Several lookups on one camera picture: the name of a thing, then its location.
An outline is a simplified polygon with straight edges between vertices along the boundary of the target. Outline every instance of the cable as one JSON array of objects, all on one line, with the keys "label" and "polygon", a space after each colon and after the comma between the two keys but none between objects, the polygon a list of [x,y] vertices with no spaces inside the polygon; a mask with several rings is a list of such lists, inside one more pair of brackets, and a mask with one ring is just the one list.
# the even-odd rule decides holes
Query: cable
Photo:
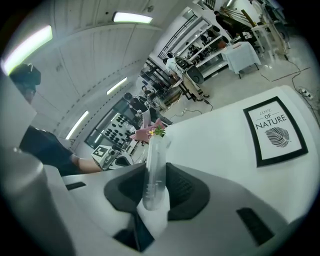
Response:
[{"label": "cable", "polygon": [[293,87],[294,87],[294,89],[296,90],[296,92],[299,93],[299,94],[302,96],[302,98],[304,98],[305,102],[308,103],[308,105],[310,106],[310,108],[311,108],[311,110],[312,110],[312,112],[313,112],[313,115],[314,115],[314,117],[315,117],[315,120],[316,120],[316,122],[318,123],[318,126],[319,126],[319,128],[320,128],[320,123],[319,123],[319,120],[318,120],[318,118],[317,118],[317,115],[316,115],[316,113],[315,113],[314,108],[311,106],[311,104],[309,103],[309,101],[306,99],[306,96],[303,95],[301,89],[297,90],[296,85],[295,85],[295,82],[294,82],[294,78],[297,77],[297,76],[299,76],[299,75],[301,74],[301,70],[300,70],[300,68],[299,68],[295,63],[291,62],[290,60],[287,60],[287,61],[290,62],[291,64],[295,65],[296,68],[299,70],[299,73],[296,74],[296,75],[295,75],[294,77],[292,77],[292,79],[291,79],[291,80],[292,80]]},{"label": "cable", "polygon": [[132,163],[135,164],[136,162],[132,159],[131,155],[128,153],[129,157],[131,158],[132,160]]},{"label": "cable", "polygon": [[188,109],[186,109],[185,111],[189,111],[189,112],[200,112],[201,115],[202,115],[202,112],[201,112],[200,110],[188,110]]},{"label": "cable", "polygon": [[209,105],[211,106],[211,110],[209,112],[211,112],[214,109],[214,106],[212,106],[210,103]]},{"label": "cable", "polygon": [[[189,111],[189,112],[200,112],[201,115],[202,115],[202,112],[201,112],[200,110],[188,110],[188,109],[186,109],[185,111]],[[184,112],[182,115],[174,114],[173,116],[171,116],[171,117],[169,118],[169,120],[171,121],[171,118],[173,118],[173,117],[183,117],[185,113],[186,113],[186,112]]]}]

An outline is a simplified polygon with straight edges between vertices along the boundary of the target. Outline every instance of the dark shirt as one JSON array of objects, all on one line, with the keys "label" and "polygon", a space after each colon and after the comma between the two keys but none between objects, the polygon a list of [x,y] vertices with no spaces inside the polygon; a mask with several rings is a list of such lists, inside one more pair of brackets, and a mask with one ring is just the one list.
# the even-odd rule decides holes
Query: dark shirt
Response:
[{"label": "dark shirt", "polygon": [[224,19],[223,19],[223,18],[221,18],[220,16],[215,16],[215,19],[216,19],[216,22],[218,22],[221,27],[223,27],[224,29],[226,29],[225,27],[227,27],[228,24],[224,22]]},{"label": "dark shirt", "polygon": [[138,110],[141,110],[141,112],[146,112],[148,110],[148,108],[145,106],[145,100],[143,100],[141,97],[140,97],[140,100],[137,99],[137,98],[133,98],[131,101],[130,101],[130,105],[133,107],[133,108],[130,108],[131,111],[136,114]]},{"label": "dark shirt", "polygon": [[[151,94],[151,93],[152,93],[152,91],[150,91],[150,90],[145,90],[145,91],[144,91],[144,94],[145,94],[146,96],[148,96],[148,94]],[[151,96],[149,96],[150,100],[153,100],[155,97],[156,97],[156,94],[155,94],[155,93],[152,94]]]},{"label": "dark shirt", "polygon": [[56,167],[61,176],[80,174],[70,159],[73,153],[48,131],[29,126],[21,141],[20,149],[32,154],[44,165]]}]

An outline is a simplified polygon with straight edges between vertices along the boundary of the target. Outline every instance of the black frame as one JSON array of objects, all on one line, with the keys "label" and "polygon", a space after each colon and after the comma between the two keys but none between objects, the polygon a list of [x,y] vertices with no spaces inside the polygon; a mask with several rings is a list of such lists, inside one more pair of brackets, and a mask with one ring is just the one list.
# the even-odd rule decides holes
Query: black frame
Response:
[{"label": "black frame", "polygon": [[[258,135],[256,133],[256,129],[254,126],[254,123],[249,115],[249,112],[252,110],[255,110],[257,108],[261,108],[267,104],[270,104],[272,102],[277,102],[280,107],[283,109],[283,111],[285,112],[285,114],[287,115],[287,117],[289,118],[289,121],[291,122],[295,133],[299,139],[300,145],[301,145],[301,149],[298,149],[296,151],[287,153],[287,154],[283,154],[280,156],[276,156],[276,157],[272,157],[272,158],[268,158],[268,159],[262,159],[262,155],[261,155],[261,149],[260,149],[260,143],[259,143],[259,139],[258,139]],[[246,117],[246,120],[248,121],[249,124],[249,128],[250,128],[250,132],[252,135],[252,139],[253,139],[253,143],[254,143],[254,149],[255,149],[255,157],[256,157],[256,166],[257,167],[262,167],[262,166],[268,166],[268,165],[273,165],[273,164],[277,164],[280,162],[284,162],[293,158],[297,158],[299,156],[305,155],[308,153],[308,148],[307,148],[307,144],[305,142],[305,139],[300,131],[299,126],[297,125],[296,120],[293,118],[293,116],[291,115],[291,113],[289,112],[289,110],[287,109],[287,107],[285,106],[285,104],[276,96],[270,99],[267,99],[261,103],[258,103],[256,105],[250,106],[248,108],[245,108],[243,110],[244,115]]]}]

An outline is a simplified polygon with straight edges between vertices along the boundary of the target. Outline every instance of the white table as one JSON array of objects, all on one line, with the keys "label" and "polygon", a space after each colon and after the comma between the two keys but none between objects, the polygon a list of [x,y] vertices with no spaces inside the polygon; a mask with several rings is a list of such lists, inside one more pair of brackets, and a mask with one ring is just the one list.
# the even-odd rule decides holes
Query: white table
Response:
[{"label": "white table", "polygon": [[[243,109],[278,96],[298,124],[308,153],[257,168]],[[303,99],[289,86],[276,87],[166,128],[166,160],[237,182],[276,209],[288,222],[305,214],[319,188],[320,130]]]},{"label": "white table", "polygon": [[275,53],[273,51],[273,48],[271,46],[270,40],[268,38],[267,32],[266,32],[266,28],[268,28],[268,27],[269,27],[268,24],[263,24],[263,25],[259,25],[259,26],[255,26],[255,27],[251,28],[251,31],[253,32],[256,40],[258,41],[258,44],[261,47],[262,52],[264,53],[265,49],[264,49],[264,47],[263,47],[263,45],[262,45],[262,43],[261,43],[261,41],[260,41],[260,39],[259,39],[259,37],[257,35],[257,32],[260,32],[264,36],[264,38],[266,40],[266,43],[268,44],[269,49],[272,52],[272,55],[275,55]]},{"label": "white table", "polygon": [[240,70],[253,64],[259,69],[257,64],[261,65],[256,51],[249,42],[237,42],[234,45],[228,46],[222,52],[222,57],[227,61],[229,69],[238,74],[240,78]]}]

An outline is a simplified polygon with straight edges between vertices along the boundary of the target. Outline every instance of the fluorescent light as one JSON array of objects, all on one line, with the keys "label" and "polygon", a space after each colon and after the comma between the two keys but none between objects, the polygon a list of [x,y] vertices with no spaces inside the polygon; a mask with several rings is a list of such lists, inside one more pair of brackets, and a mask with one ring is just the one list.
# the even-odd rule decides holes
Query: fluorescent light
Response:
[{"label": "fluorescent light", "polygon": [[25,41],[23,41],[5,60],[3,71],[8,76],[11,71],[20,63],[22,63],[30,54],[37,50],[40,46],[52,39],[51,26],[46,26]]},{"label": "fluorescent light", "polygon": [[118,113],[115,114],[115,116],[111,119],[110,123],[112,122],[113,119],[116,118],[117,115],[118,115]]},{"label": "fluorescent light", "polygon": [[232,0],[230,0],[230,1],[228,2],[228,4],[226,5],[226,7],[228,7],[229,5],[231,5],[231,2],[232,2]]},{"label": "fluorescent light", "polygon": [[95,139],[94,143],[97,143],[97,141],[100,139],[101,136],[102,134],[100,133],[99,136]]},{"label": "fluorescent light", "polygon": [[82,122],[83,119],[85,119],[85,117],[89,114],[88,111],[85,111],[84,114],[80,117],[80,119],[78,120],[78,122],[75,123],[74,127],[72,127],[71,131],[69,132],[69,134],[66,136],[66,140],[69,140],[69,138],[71,137],[71,135],[74,133],[74,131],[77,129],[77,127],[80,125],[80,123]]},{"label": "fluorescent light", "polygon": [[140,22],[140,23],[150,23],[152,21],[151,17],[126,13],[126,12],[115,12],[112,20],[114,22]]},{"label": "fluorescent light", "polygon": [[110,94],[114,89],[116,89],[119,85],[121,85],[122,83],[124,83],[127,80],[127,77],[122,79],[120,82],[118,82],[115,86],[113,86],[110,90],[108,90],[106,92],[106,94]]}]

